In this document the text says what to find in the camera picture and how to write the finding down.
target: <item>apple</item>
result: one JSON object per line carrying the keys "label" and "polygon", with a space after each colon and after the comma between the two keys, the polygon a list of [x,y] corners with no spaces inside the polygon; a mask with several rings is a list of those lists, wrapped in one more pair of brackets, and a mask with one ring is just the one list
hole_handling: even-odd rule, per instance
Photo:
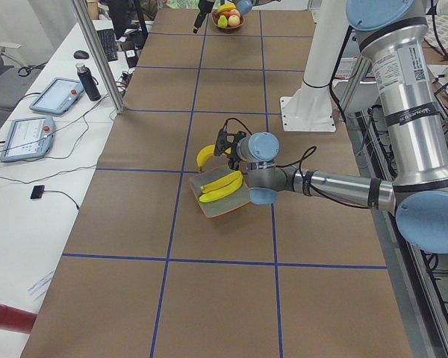
{"label": "apple", "polygon": [[238,9],[232,9],[232,10],[230,10],[230,11],[229,11],[229,16],[232,16],[232,15],[237,15],[237,16],[240,17],[240,12],[239,12],[239,10],[238,10]]}
{"label": "apple", "polygon": [[230,28],[235,28],[240,25],[240,17],[238,15],[230,15],[227,23]]}

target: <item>metal pole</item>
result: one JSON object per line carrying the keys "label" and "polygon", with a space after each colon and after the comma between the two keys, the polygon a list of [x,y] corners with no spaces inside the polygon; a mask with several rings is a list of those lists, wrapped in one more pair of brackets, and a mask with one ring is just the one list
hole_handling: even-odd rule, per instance
{"label": "metal pole", "polygon": [[102,76],[105,87],[108,90],[108,95],[113,101],[116,112],[121,114],[125,109],[122,101],[121,94],[116,87],[116,83],[111,72],[110,65],[106,60],[105,52],[99,42],[98,35],[96,34],[93,21],[88,14],[88,7],[86,0],[72,0],[73,10],[75,11],[76,19],[83,32],[84,39],[86,40],[90,52],[95,59],[95,64],[98,67],[99,74]]}

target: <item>power adapter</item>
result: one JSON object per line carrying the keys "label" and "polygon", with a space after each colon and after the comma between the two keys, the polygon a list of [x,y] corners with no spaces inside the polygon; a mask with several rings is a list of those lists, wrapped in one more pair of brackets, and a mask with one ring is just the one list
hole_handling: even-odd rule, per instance
{"label": "power adapter", "polygon": [[44,191],[45,191],[44,185],[35,185],[33,187],[33,190],[31,191],[30,199],[31,200],[41,199]]}

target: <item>paper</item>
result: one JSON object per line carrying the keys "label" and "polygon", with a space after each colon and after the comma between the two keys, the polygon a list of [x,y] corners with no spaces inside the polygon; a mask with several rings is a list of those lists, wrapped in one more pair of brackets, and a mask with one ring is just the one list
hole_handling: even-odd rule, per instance
{"label": "paper", "polygon": [[49,272],[45,277],[43,277],[40,281],[35,283],[32,287],[28,289],[28,294],[36,300],[39,298],[42,294],[44,294],[48,288],[50,287],[50,283],[53,278],[53,274],[55,273],[55,270]]}

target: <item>yellow banana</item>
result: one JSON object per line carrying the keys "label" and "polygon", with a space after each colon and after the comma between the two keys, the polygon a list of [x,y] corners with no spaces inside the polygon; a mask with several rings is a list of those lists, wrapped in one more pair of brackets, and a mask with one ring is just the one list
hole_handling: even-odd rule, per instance
{"label": "yellow banana", "polygon": [[242,186],[242,182],[243,177],[241,175],[237,179],[234,179],[234,181],[232,181],[230,184],[223,186],[222,188],[202,194],[201,196],[199,196],[199,201],[201,201],[202,203],[210,203],[211,201],[216,201],[225,198],[226,196],[229,196],[233,192],[238,191],[239,188]]}
{"label": "yellow banana", "polygon": [[[206,164],[209,158],[214,156],[214,144],[206,145],[203,149],[199,151],[197,154],[196,162],[198,171],[202,172],[202,167]],[[231,149],[228,148],[225,150],[227,154],[231,153]]]}
{"label": "yellow banana", "polygon": [[236,8],[236,5],[233,2],[228,2],[224,5],[219,6],[217,8],[217,13],[222,13],[223,11],[230,11],[235,8]]}
{"label": "yellow banana", "polygon": [[242,172],[240,170],[229,173],[222,178],[211,181],[210,183],[201,186],[201,192],[202,194],[205,194],[206,192],[212,192],[213,190],[217,190],[219,188],[222,188],[223,186],[230,184],[239,177],[242,177]]}

